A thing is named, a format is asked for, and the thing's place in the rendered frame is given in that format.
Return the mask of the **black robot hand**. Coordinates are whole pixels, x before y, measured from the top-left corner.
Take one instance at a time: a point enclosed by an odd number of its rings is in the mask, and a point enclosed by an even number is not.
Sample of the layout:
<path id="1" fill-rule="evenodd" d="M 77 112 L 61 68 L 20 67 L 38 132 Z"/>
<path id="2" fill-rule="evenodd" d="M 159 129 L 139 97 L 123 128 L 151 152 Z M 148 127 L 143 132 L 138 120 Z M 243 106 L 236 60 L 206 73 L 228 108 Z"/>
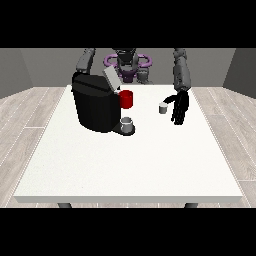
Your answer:
<path id="1" fill-rule="evenodd" d="M 171 121 L 175 125 L 182 125 L 185 113 L 189 108 L 189 95 L 187 91 L 181 90 L 176 95 L 171 95 L 164 100 L 164 103 L 174 103 Z"/>

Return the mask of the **red pod holder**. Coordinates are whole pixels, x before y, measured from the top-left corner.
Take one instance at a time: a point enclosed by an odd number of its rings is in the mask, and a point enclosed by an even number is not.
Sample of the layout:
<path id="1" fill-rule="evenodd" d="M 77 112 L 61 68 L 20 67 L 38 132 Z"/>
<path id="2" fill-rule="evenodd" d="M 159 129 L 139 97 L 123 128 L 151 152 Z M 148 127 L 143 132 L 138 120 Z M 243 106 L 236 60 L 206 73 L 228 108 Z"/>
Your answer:
<path id="1" fill-rule="evenodd" d="M 133 106 L 133 92 L 130 90 L 122 90 L 119 93 L 120 107 L 123 109 L 129 109 Z"/>

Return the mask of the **pale grey machine lid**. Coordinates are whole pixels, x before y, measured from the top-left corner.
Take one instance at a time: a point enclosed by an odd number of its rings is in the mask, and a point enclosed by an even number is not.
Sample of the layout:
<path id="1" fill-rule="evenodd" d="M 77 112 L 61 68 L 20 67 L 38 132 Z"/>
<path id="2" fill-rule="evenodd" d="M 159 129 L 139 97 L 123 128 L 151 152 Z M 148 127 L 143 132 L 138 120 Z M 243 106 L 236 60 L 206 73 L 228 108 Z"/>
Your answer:
<path id="1" fill-rule="evenodd" d="M 109 67 L 105 68 L 103 70 L 103 75 L 107 79 L 107 81 L 113 91 L 116 91 L 120 87 L 121 81 L 120 81 L 113 66 L 109 66 Z"/>

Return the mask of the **black coffee machine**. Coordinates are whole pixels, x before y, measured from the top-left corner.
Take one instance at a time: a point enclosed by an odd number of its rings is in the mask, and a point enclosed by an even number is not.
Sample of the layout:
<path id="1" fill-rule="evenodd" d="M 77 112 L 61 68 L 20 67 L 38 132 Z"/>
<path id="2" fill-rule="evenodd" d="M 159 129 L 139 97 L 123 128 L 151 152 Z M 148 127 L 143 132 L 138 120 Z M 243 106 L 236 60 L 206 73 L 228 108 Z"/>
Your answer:
<path id="1" fill-rule="evenodd" d="M 101 133 L 116 132 L 123 136 L 135 133 L 135 126 L 129 133 L 121 131 L 121 110 L 119 93 L 113 91 L 104 76 L 75 72 L 72 89 L 78 120 L 85 128 Z"/>

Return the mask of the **small grey cup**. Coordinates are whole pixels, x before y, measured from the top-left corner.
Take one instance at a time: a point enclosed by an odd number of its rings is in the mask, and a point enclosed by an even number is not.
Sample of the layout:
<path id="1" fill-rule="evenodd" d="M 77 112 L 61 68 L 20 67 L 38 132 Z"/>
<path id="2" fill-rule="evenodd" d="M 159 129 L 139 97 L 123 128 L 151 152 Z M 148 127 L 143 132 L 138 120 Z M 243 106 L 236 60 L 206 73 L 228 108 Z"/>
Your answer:
<path id="1" fill-rule="evenodd" d="M 129 133 L 133 129 L 133 121 L 130 117 L 123 117 L 120 120 L 121 123 L 121 131 L 124 133 Z"/>

